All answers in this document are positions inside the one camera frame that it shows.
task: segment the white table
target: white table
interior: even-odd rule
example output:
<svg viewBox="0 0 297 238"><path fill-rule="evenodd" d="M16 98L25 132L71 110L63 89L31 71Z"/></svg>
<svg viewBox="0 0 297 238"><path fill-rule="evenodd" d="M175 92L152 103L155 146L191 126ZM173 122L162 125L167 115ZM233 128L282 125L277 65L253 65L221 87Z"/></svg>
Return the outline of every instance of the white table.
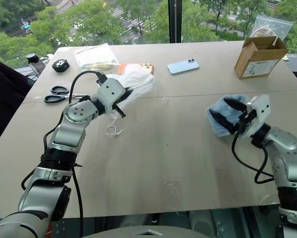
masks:
<svg viewBox="0 0 297 238"><path fill-rule="evenodd" d="M124 129L121 135L105 135L109 116L87 128L76 161L84 166L76 172L86 217L278 202L275 184L255 184L255 172L233 157L232 138L217 138L205 114L206 107L224 94L251 98L265 93L272 110L267 123L297 136L297 79L281 61L269 77L239 80L233 67L241 47L242 41L111 47L121 63L153 63L159 92L128 107L127 117L116 122ZM20 182L39 163L42 137L66 105L46 105L43 98L55 85L70 87L79 73L75 49L60 48L52 62L65 58L70 68L58 74L47 65L0 138L0 217L17 210ZM167 64L190 58L200 69L169 74ZM75 91L93 94L96 88L94 75L87 74ZM263 153L250 139L240 140L236 150L246 163L262 163ZM73 192L65 217L78 217L72 181L68 186Z"/></svg>

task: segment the cardboard box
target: cardboard box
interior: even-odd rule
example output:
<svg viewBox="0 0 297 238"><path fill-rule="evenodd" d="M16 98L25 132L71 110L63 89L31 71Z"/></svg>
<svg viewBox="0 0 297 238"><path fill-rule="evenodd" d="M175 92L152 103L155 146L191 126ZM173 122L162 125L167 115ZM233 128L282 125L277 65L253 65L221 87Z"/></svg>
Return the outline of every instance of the cardboard box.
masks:
<svg viewBox="0 0 297 238"><path fill-rule="evenodd" d="M277 36L247 38L234 70L240 79L267 76L287 52Z"/></svg>

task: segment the blue towel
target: blue towel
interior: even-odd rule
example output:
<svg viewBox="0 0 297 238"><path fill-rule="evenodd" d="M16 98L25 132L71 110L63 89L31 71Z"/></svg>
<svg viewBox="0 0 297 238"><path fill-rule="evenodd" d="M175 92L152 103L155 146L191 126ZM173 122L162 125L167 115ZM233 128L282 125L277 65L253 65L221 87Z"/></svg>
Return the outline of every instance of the blue towel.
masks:
<svg viewBox="0 0 297 238"><path fill-rule="evenodd" d="M245 95L224 95L223 98L234 98L242 103L246 103L248 101L248 97ZM220 125L210 114L209 109L212 109L218 113L221 113L223 116L226 117L226 119L231 122L232 124L236 124L239 121L239 116L242 114L241 111L238 111L236 109L233 109L230 107L224 100L223 98L220 98L218 102L216 102L214 105L208 107L206 109L206 113L209 118L209 122L212 125L212 128L218 137L223 137L226 135L230 135L229 131L224 128L222 125Z"/></svg>

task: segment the black scissors handle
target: black scissors handle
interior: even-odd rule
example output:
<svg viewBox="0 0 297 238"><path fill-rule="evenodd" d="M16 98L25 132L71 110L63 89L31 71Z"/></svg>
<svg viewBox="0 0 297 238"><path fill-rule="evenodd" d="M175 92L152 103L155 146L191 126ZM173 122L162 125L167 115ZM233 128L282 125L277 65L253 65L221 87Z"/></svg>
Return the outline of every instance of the black scissors handle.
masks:
<svg viewBox="0 0 297 238"><path fill-rule="evenodd" d="M55 86L50 90L50 92L55 94L68 94L69 90L63 86Z"/></svg>
<svg viewBox="0 0 297 238"><path fill-rule="evenodd" d="M44 102L45 103L59 103L65 99L66 99L66 97L61 96L61 95L48 95L45 97Z"/></svg>

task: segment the sticker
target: sticker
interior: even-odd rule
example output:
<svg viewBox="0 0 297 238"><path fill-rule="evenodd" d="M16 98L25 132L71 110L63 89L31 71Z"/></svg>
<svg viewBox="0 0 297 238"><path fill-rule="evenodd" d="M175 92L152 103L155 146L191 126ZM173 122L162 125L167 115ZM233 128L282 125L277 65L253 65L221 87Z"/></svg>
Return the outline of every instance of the sticker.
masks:
<svg viewBox="0 0 297 238"><path fill-rule="evenodd" d="M278 59L250 62L242 77L249 77L270 73Z"/></svg>

